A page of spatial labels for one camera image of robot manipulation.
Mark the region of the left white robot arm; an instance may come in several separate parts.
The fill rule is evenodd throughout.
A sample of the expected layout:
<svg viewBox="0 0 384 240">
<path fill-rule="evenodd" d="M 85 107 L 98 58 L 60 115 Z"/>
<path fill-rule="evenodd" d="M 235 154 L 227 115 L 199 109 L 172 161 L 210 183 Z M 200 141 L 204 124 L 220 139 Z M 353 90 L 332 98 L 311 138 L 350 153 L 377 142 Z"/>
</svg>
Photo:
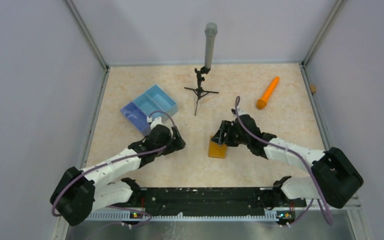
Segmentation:
<svg viewBox="0 0 384 240">
<path fill-rule="evenodd" d="M 167 127 L 162 118 L 157 117 L 151 121 L 150 128 L 148 135 L 113 157 L 90 167 L 68 168 L 50 197 L 51 214 L 63 217 L 74 227 L 93 211 L 118 203 L 136 206 L 141 198 L 140 187 L 130 178 L 117 179 L 186 146 L 176 124 Z"/>
</svg>

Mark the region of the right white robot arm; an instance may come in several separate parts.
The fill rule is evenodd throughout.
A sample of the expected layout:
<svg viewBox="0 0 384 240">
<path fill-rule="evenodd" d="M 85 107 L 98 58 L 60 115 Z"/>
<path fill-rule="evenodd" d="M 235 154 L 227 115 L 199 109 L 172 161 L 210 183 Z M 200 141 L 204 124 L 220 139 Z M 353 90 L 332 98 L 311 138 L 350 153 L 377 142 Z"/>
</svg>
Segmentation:
<svg viewBox="0 0 384 240">
<path fill-rule="evenodd" d="M 240 108 L 231 112 L 234 119 L 223 120 L 211 142 L 227 147 L 244 145 L 255 156 L 308 171 L 308 177 L 285 176 L 274 183 L 278 188 L 273 192 L 277 205 L 287 206 L 295 199 L 317 199 L 341 209 L 364 184 L 341 149 L 317 150 L 287 142 L 261 131 L 255 120 Z"/>
</svg>

